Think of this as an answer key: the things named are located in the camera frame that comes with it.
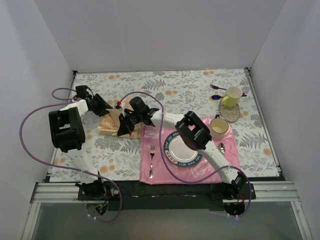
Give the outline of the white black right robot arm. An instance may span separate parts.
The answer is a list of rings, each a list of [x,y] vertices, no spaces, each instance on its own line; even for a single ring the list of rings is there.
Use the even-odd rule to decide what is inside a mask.
[[[139,97],[129,101],[131,108],[126,108],[123,101],[118,101],[115,108],[120,110],[118,136],[131,133],[135,125],[143,123],[146,126],[169,128],[176,130],[184,144],[191,150],[201,154],[213,167],[214,171],[202,179],[180,182],[194,185],[202,183],[214,175],[219,175],[222,184],[221,198],[238,199],[245,196],[252,200],[253,188],[245,173],[231,165],[213,142],[209,128],[193,111],[186,114],[165,112],[165,108],[151,108]]]

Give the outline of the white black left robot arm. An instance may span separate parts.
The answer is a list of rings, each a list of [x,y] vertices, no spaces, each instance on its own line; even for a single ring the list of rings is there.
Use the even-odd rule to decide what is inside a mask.
[[[107,190],[99,171],[87,154],[86,134],[81,117],[87,112],[103,117],[110,113],[112,107],[99,94],[93,94],[86,85],[77,86],[75,91],[78,101],[48,114],[51,140],[54,147],[65,153],[74,167],[80,170],[80,183],[76,186],[85,195],[101,200],[106,196]]]

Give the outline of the peach satin napkin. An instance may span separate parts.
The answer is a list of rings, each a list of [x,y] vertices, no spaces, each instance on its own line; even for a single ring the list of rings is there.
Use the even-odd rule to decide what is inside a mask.
[[[106,136],[117,137],[118,130],[120,128],[119,116],[122,113],[120,109],[109,109],[109,113],[104,115],[98,124],[99,134]],[[125,135],[121,135],[120,138],[127,139],[139,139],[141,137],[144,124],[138,123],[134,127],[134,131]]]

